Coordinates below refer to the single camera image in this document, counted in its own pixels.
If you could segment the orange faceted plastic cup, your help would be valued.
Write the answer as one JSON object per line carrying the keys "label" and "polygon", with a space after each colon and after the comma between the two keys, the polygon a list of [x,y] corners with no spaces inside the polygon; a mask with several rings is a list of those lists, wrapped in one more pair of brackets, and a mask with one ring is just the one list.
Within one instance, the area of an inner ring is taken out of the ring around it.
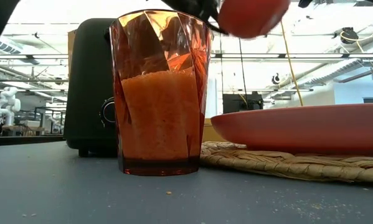
{"label": "orange faceted plastic cup", "polygon": [[119,167],[132,175],[181,175],[196,172],[199,155],[187,159],[149,161],[128,159],[123,154],[119,100],[122,80],[147,73],[192,72],[196,78],[200,108],[200,143],[205,120],[212,35],[208,25],[195,16],[165,9],[145,9],[124,14],[110,26],[113,97],[118,133]]}

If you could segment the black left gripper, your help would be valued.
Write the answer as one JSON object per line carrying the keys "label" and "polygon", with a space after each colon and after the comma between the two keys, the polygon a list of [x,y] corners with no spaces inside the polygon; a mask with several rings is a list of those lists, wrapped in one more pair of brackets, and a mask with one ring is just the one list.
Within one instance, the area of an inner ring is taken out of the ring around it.
{"label": "black left gripper", "polygon": [[207,23],[213,30],[221,34],[227,34],[220,27],[216,27],[209,22],[210,18],[218,21],[219,12],[217,0],[161,0],[171,9],[191,14]]}

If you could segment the round woven straw placemat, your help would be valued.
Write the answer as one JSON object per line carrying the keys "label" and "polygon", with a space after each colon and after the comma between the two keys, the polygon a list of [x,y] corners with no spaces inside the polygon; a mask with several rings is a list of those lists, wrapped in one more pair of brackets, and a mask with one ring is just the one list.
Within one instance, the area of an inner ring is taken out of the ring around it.
{"label": "round woven straw placemat", "polygon": [[293,155],[278,151],[249,151],[231,142],[207,141],[201,164],[282,178],[318,182],[373,183],[373,157]]}

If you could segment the orange cereal box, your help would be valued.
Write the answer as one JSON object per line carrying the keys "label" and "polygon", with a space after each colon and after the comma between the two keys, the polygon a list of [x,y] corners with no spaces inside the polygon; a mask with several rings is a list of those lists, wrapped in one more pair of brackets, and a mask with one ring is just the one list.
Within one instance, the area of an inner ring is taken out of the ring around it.
{"label": "orange cereal box", "polygon": [[73,55],[73,45],[74,45],[74,40],[76,36],[76,31],[77,30],[71,30],[68,32],[68,76],[70,77],[70,72],[71,72],[71,67],[72,67],[72,55]]}

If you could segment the coral plastic bowl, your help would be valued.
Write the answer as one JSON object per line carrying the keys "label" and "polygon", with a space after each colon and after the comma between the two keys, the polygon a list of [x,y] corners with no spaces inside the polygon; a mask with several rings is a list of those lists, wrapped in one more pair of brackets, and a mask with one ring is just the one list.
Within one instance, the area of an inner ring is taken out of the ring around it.
{"label": "coral plastic bowl", "polygon": [[224,0],[219,27],[242,39],[266,35],[278,25],[289,6],[290,0]]}

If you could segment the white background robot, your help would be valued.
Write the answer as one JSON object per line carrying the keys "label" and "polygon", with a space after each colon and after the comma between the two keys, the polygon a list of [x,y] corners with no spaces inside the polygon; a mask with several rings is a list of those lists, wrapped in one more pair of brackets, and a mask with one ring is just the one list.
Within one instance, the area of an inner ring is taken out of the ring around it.
{"label": "white background robot", "polygon": [[0,123],[5,126],[14,125],[15,113],[21,110],[21,101],[16,98],[16,87],[5,87],[0,92]]}

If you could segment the black two-slot toaster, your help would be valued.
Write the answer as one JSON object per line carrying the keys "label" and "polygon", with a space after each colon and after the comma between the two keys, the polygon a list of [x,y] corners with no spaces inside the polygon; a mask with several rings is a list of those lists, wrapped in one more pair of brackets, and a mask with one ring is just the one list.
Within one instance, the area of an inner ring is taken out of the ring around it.
{"label": "black two-slot toaster", "polygon": [[76,31],[64,139],[80,157],[89,153],[116,156],[118,140],[108,28],[113,18],[87,19]]}

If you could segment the pink plastic plate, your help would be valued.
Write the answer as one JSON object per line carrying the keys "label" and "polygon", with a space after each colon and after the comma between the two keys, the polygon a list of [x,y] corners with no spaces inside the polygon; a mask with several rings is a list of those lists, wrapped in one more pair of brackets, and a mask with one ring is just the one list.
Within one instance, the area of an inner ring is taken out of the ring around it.
{"label": "pink plastic plate", "polygon": [[211,123],[223,139],[249,150],[373,156],[373,103],[251,110]]}

